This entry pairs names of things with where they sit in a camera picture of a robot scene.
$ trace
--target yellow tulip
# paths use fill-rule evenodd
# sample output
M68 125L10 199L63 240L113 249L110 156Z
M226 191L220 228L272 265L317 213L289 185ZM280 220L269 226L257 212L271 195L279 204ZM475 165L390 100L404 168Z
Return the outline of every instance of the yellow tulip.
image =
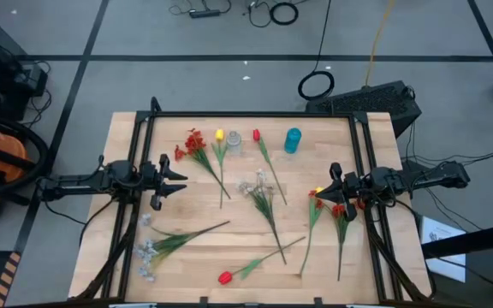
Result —
M216 141L222 141L223 140L223 129L218 129L216 131Z

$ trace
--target white floral cluster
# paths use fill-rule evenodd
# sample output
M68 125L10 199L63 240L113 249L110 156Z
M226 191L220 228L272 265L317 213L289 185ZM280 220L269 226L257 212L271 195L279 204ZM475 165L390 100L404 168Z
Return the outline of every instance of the white floral cluster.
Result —
M151 214L147 213L142 215L142 217L139 219L139 223L144 227L151 225Z
M151 272L151 260L159 254L155 250L154 245L153 240L146 240L144 245L139 244L134 247L134 254L141 258L143 263L138 269L138 273L149 282L155 281L155 275Z
M262 169L256 170L256 184L251 184L246 181L237 183L237 190L248 196L250 193L272 193L273 187L266 184L267 175Z

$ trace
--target red flower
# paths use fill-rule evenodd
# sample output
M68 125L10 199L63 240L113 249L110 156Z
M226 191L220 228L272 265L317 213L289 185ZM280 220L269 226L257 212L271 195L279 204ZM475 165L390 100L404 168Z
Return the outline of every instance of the red flower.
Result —
M176 145L176 148L175 148L175 160L178 162L179 160L181 160L185 156L186 156L186 152L180 150L180 147L178 147L178 145Z
M194 151L200 150L206 147L206 143L203 142L203 137L201 137L200 131L195 131L195 128L189 137L187 137L186 143L184 144L187 148L187 153L192 154Z
M357 199L357 207L361 210L364 210L366 208L366 204L363 200L359 198Z
M218 278L218 281L220 281L220 284L224 285L230 282L232 279L233 274L229 273L228 271L224 271Z
M335 219L340 218L340 216L342 216L345 212L346 208L342 204L336 204L334 205L334 207L332 207L332 216Z
M252 138L254 141L260 141L260 131L258 129L252 131Z

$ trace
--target flower bouquet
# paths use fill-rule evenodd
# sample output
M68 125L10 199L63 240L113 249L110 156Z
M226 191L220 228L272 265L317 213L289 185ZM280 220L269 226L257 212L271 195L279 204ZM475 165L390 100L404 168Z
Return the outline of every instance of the flower bouquet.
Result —
M214 151L214 154L216 154L216 157L218 158L218 164L220 165L220 181L223 183L223 158L226 156L226 151L228 151L228 145L226 143L223 144L223 130L218 129L216 131L216 144L211 144L212 145L212 150ZM222 202L223 202L223 187L220 190L220 209L222 209Z
M145 277L148 281L154 281L155 276L153 275L153 270L172 252L186 245L188 241L227 223L229 223L229 221L222 222L214 227L186 234L170 234L151 227L154 231L169 237L160 241L146 240L144 245L137 245L134 247L134 253L140 257L144 263L139 269L140 275Z
M332 207L326 206L326 210L332 215L334 224L336 225L336 232L338 234L338 281L340 280L340 274L342 273L342 253L343 243L346 241L346 232L349 222L346 220L346 208L343 204L336 204Z
M258 142L260 151L262 152L262 155L264 155L265 161L270 165L271 173L273 173L273 177L275 178L275 182L277 183L279 192L281 192L282 200L284 201L284 204L287 205L287 200L284 198L284 193L281 189L281 184L279 184L279 180L277 179L277 175L275 174L275 170L273 169L273 165L271 164L270 154L267 152L267 148L265 147L264 138L262 138L262 135L260 134L260 131L258 129L254 129L252 131L252 138L254 139L254 141Z
M289 248L290 246L298 243L299 241L303 240L305 238L305 236L293 241L292 243L284 246L282 249L287 249ZM229 272L229 271L224 271L220 277L218 277L218 281L220 281L220 284L227 284L229 283L232 279L233 279L233 276L235 274L239 274L241 273L241 279L245 279L248 277L248 275L254 270L256 269L266 258L269 258L271 256L273 256L274 254L278 253L281 249L278 249L278 250L275 250L274 252L270 253L269 255L263 257L263 258L260 258L260 259L255 259L253 260L251 263L249 263L247 266L243 267L243 268L240 268L238 270L236 270L235 272Z
M220 187L222 188L223 192L226 193L226 196L228 196L228 198L231 198L228 192L226 191L226 189L223 187L222 182L216 176L216 173L214 173L214 169L212 169L211 162L209 161L209 158L206 156L205 153L206 143L203 141L201 132L196 131L195 128L193 128L189 132L191 134L189 135L189 137L187 137L185 143L187 152L181 150L180 146L176 145L175 160L178 162L185 156L191 157L194 162L201 165L214 177L214 179L218 182L218 184L220 184Z
M279 250L281 251L282 261L286 264L287 260L282 252L281 242L277 236L275 218L273 217L273 187L265 184L266 177L265 172L262 171L262 169L259 169L256 174L256 185L241 182L237 188L243 194L252 198L254 204L256 205L256 209L264 215L265 219L270 224L271 231L273 232L277 245L279 246Z
M309 238L307 240L306 257L304 258L304 263L301 264L300 275L304 272L307 255L309 255L309 249L312 246L313 227L315 227L315 222L317 222L318 218L321 216L321 212L323 211L323 201L315 197L316 193L320 193L322 191L322 187L317 187L317 189L309 192Z

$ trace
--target gray floor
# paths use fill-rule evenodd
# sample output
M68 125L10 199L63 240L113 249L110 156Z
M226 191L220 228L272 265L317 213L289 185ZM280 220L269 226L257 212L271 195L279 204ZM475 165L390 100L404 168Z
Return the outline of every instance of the gray floor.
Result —
M183 1L110 0L93 55L316 55L324 24L324 0L299 5L290 27L250 26L242 0L220 18L191 20L167 8ZM0 24L33 55L81 55L101 0L0 0ZM209 0L212 7L224 1ZM493 0L477 0L493 36ZM323 53L368 55L385 10L384 0L332 3ZM263 22L257 12L253 19ZM383 31L379 55L491 56L467 0L397 0ZM79 62L51 62L53 105L35 130L50 143ZM89 62L56 158L55 173L86 173L104 148L115 111L142 110L157 96L164 110L303 110L296 92L314 62ZM321 62L336 78L334 93L359 89L367 62ZM416 152L426 157L478 155L493 151L492 62L377 62L371 84L404 80L414 87L423 115L417 121ZM324 82L310 81L316 93ZM399 138L402 153L407 134ZM493 226L493 159L468 167L465 190L435 189L451 209L482 228ZM55 208L84 219L89 198L66 198ZM425 192L414 207L454 224ZM26 208L9 205L0 217L0 250L12 250ZM463 228L473 227L462 223ZM62 300L74 270L79 226L41 207L24 251L8 304ZM493 279L493 252L472 254L468 264ZM459 286L439 279L439 287L479 306L493 289L476 277Z

